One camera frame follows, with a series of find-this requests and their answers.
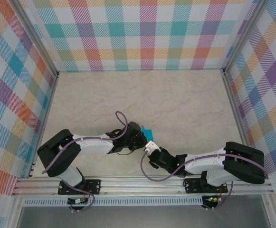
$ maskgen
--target plaid wallpaper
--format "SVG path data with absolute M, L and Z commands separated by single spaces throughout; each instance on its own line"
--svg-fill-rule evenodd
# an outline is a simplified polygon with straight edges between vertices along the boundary
M 17 179 L 29 168 L 53 80 L 7 0 L 0 0 L 0 227 Z
M 221 68 L 252 1 L 21 0 L 67 71 Z
M 263 12 L 229 78 L 248 139 L 266 154 L 276 192 L 276 0 Z
M 233 50 L 234 50 L 235 46 L 237 45 L 239 38 L 241 37 L 242 32 L 244 31 L 248 21 L 250 20 L 251 16 L 253 15 L 253 12 L 255 10 L 257 3 L 258 3 L 258 0 L 253 0 L 253 3 L 251 4 L 250 8 L 248 9 L 248 12 L 240 26 L 240 29 L 238 30 L 238 32 L 235 36 L 235 39 L 233 40 L 233 43 L 232 43 L 230 49 L 228 50 L 228 54 L 227 54 L 225 60 L 223 61 L 222 68 L 225 68 L 225 66 L 229 60 L 229 57 L 233 53 Z

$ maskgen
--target beige surface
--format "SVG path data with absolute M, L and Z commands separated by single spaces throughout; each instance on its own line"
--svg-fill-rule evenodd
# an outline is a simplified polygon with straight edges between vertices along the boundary
M 62 129 L 101 135 L 123 126 L 114 113 L 152 129 L 155 142 L 171 154 L 201 154 L 241 142 L 218 70 L 62 73 L 43 143 Z M 84 175 L 138 175 L 143 151 L 128 156 L 90 154 L 73 164 Z M 148 174 L 166 174 L 144 162 Z M 44 169 L 38 160 L 34 176 Z

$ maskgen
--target blue object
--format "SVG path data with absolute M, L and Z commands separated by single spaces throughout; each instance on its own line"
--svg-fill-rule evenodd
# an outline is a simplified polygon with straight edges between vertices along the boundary
M 141 132 L 144 133 L 144 136 L 147 138 L 147 141 L 153 141 L 153 135 L 151 129 L 145 129 L 144 126 L 142 126 Z

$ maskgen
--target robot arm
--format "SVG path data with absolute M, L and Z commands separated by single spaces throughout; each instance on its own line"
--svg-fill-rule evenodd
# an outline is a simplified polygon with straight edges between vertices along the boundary
M 100 138 L 114 138 L 124 132 L 123 128 L 116 129 L 110 133 L 100 135 Z M 46 168 L 57 153 L 70 141 L 80 139 L 85 136 L 79 136 L 70 133 L 70 131 L 62 130 L 48 142 L 38 149 L 38 156 Z M 47 171 L 49 177 L 58 176 L 60 179 L 77 189 L 83 189 L 85 179 L 78 168 L 71 165 L 73 160 L 80 155 L 89 153 L 105 153 L 112 154 L 120 152 L 123 148 L 128 148 L 130 151 L 135 151 L 144 147 L 147 144 L 147 139 L 141 132 L 140 126 L 135 122 L 130 122 L 125 134 L 114 141 L 102 141 L 98 139 L 80 140 L 66 148 L 51 168 Z
M 175 157 L 170 155 L 166 149 L 158 147 L 154 142 L 148 142 L 145 147 L 144 151 L 148 153 L 149 163 L 154 168 L 161 167 L 170 174 L 189 160 L 215 154 L 239 155 L 264 166 L 264 154 L 262 151 L 236 142 L 227 142 L 225 148 L 206 154 L 182 154 Z M 200 182 L 207 187 L 218 187 L 223 183 L 235 180 L 242 180 L 252 184 L 263 184 L 265 181 L 264 172 L 260 168 L 246 161 L 227 156 L 195 160 L 186 164 L 175 173 L 178 177 L 194 174 L 201 174 Z

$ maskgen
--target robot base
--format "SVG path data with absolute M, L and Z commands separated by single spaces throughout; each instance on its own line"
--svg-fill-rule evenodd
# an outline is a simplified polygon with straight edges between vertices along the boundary
M 201 185 L 200 178 L 187 178 L 184 179 L 183 185 L 185 193 L 227 193 L 228 187 L 224 184 L 219 187 L 211 186 L 209 184 Z
M 218 199 L 216 196 L 202 196 L 203 208 L 215 208 L 218 206 Z
M 75 188 L 88 191 L 94 195 L 100 194 L 101 180 L 85 180 L 82 186 L 75 186 Z M 64 182 L 60 181 L 59 188 L 57 191 L 58 195 L 84 195 L 84 193 L 69 188 Z

